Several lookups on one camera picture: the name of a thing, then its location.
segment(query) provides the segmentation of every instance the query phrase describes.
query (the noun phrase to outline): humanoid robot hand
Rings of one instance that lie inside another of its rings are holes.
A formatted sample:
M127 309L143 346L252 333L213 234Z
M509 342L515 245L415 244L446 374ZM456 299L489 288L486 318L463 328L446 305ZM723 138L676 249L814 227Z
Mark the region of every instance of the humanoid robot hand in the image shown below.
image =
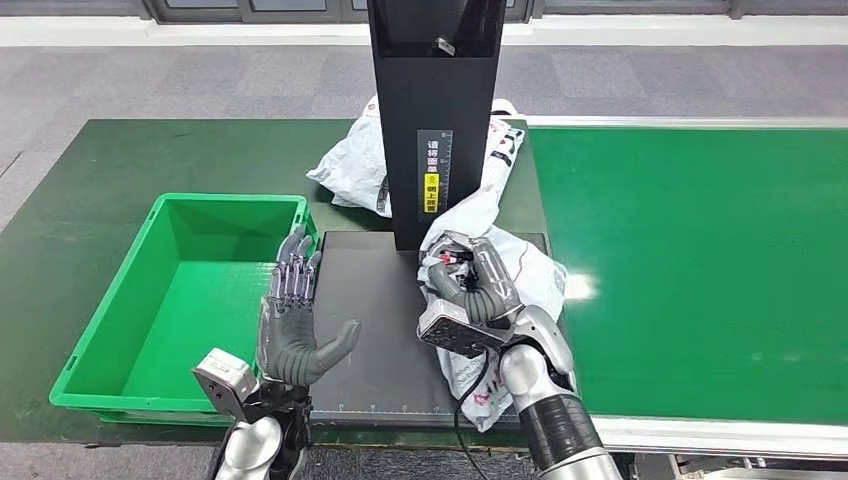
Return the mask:
M518 312L524 308L518 292L495 247L487 238L468 238L457 232L446 232L431 248L441 261L428 269L428 275L439 297L465 309L472 324L509 329ZM451 263L470 261L464 275L464 286L451 277Z
M257 354L263 376L304 387L353 351L362 328L361 322L350 320L335 339L318 347L313 297L321 252L310 256L311 246L303 226L280 245L270 290L262 297Z

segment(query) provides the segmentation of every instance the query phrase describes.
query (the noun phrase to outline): gray carpet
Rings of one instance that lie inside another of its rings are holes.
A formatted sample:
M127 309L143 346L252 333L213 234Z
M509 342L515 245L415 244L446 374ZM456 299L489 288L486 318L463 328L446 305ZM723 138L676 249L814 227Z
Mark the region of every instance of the gray carpet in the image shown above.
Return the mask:
M90 118L354 117L375 91L370 55L0 48L0 231ZM505 47L496 94L537 115L848 117L846 79L848 47ZM0 444L0 480L200 479L212 453ZM528 478L512 455L478 457L492 479ZM319 449L307 465L308 479L475 478L452 452Z
M0 480L203 480L213 447L86 449L68 444L0 444ZM527 460L475 453L491 480L534 478ZM294 480L465 480L476 476L462 453L317 448Z

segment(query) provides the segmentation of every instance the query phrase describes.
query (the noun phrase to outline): green storage bin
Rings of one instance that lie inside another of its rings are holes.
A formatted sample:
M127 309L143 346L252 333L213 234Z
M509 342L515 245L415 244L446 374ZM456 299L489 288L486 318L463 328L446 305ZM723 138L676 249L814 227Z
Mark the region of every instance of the green storage bin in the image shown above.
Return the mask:
M255 364L259 300L300 224L317 240L300 196L159 197L50 402L105 422L229 424L191 368L213 347Z

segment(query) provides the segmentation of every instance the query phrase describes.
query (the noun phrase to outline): wire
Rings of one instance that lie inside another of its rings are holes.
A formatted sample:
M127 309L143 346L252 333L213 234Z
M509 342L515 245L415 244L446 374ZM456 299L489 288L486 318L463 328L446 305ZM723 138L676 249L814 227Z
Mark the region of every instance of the wire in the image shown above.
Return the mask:
M486 377L486 372L489 371L489 349L486 348L486 360L483 362L483 369L480 370L480 375L477 376L477 380L474 381L474 384L468 387L468 390L459 397L459 403L456 404L456 410L453 411L453 429L456 432L456 439L459 440L459 445L462 447L462 451L465 452L465 456L468 457L468 460L471 462L471 465L474 466L474 470L477 470L477 473L480 474L480 477L483 480L489 480L489 477L483 473L483 470L480 469L480 466L477 465L477 462L474 461L474 457L471 456L471 452L468 451L468 447L465 445L465 441L462 439L462 434L459 432L459 412L462 410L462 404L465 403L465 400L471 395L471 392L477 389L477 386L480 385L480 382Z

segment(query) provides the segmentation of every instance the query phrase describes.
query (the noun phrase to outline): sticker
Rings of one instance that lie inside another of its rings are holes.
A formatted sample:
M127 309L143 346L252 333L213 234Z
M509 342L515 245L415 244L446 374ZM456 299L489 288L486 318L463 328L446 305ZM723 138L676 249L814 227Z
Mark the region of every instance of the sticker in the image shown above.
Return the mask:
M439 211L439 174L424 174L424 213Z
M447 210L453 130L418 130L418 221Z

